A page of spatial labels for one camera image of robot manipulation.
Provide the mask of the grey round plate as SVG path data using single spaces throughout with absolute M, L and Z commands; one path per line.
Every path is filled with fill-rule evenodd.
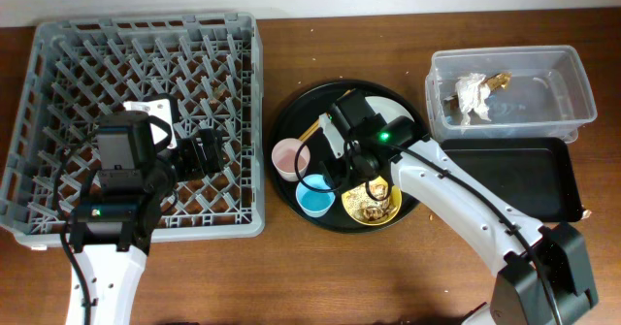
M 365 101 L 369 104 L 375 114 L 380 114 L 386 124 L 400 116 L 405 116 L 414 121 L 411 113 L 397 101 L 382 96 L 366 96 Z

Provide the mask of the pink plastic cup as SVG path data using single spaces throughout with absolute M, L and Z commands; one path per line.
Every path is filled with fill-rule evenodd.
M 287 181 L 297 181 L 294 165 L 297 165 L 298 173 L 301 177 L 305 175 L 311 160 L 310 149 L 304 146 L 295 162 L 295 155 L 302 142 L 295 138 L 282 139 L 276 143 L 272 151 L 272 162 L 277 169 L 280 177 Z

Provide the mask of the brown gold snack wrapper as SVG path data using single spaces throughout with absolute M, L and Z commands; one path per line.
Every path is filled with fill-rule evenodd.
M 491 92 L 501 88 L 507 89 L 510 80 L 512 77 L 512 73 L 499 73 L 491 78 L 487 78 L 485 81 L 481 83 L 480 86 L 486 86 L 490 89 Z M 456 110 L 459 107 L 458 95 L 453 94 L 449 97 L 446 97 L 442 100 L 442 102 L 447 105 L 451 110 Z

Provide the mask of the yellow bowl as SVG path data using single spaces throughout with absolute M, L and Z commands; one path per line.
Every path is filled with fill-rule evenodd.
M 346 191 L 342 196 L 346 213 L 366 226 L 381 226 L 397 216 L 403 197 L 398 186 L 382 177 L 364 182 Z

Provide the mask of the food scraps and rice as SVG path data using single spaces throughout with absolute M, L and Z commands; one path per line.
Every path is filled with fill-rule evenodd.
M 384 199 L 387 195 L 388 187 L 382 183 L 370 184 L 370 191 L 375 197 L 370 197 L 366 190 L 366 185 L 360 186 L 349 191 L 346 200 L 350 215 L 364 223 L 379 223 L 388 218 L 395 210 L 390 198 Z

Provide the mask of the blue plastic cup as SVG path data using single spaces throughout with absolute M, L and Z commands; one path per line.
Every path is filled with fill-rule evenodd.
M 329 186 L 322 175 L 305 176 L 304 182 L 315 190 L 310 190 L 300 182 L 295 191 L 298 206 L 309 217 L 325 215 L 336 201 L 335 193 L 327 192 Z

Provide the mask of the wooden chopstick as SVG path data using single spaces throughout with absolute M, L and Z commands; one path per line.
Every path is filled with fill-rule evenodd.
M 299 138 L 301 142 L 307 141 L 319 129 L 319 119 L 317 119 Z

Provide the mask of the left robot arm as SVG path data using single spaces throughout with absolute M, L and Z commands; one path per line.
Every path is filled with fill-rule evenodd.
M 79 203 L 60 233 L 72 266 L 69 324 L 127 324 L 151 236 L 176 186 L 224 169 L 220 132 L 203 128 L 178 139 L 172 97 L 128 102 L 99 118 L 83 142 L 94 142 L 98 168 L 82 183 Z

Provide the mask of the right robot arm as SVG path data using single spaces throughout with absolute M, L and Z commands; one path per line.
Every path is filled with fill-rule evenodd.
M 426 205 L 479 255 L 496 281 L 465 323 L 573 324 L 599 301 L 583 236 L 506 203 L 455 164 L 400 103 L 347 91 L 318 117 L 342 160 L 341 192 L 384 177 Z

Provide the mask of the white napkin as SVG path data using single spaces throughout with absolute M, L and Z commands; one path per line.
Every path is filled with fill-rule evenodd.
M 490 96 L 491 89 L 485 82 L 486 76 L 484 74 L 470 73 L 460 77 L 455 83 L 459 110 L 462 115 L 462 126 L 471 124 L 470 112 L 474 112 L 482 120 L 490 121 L 489 107 L 485 100 Z

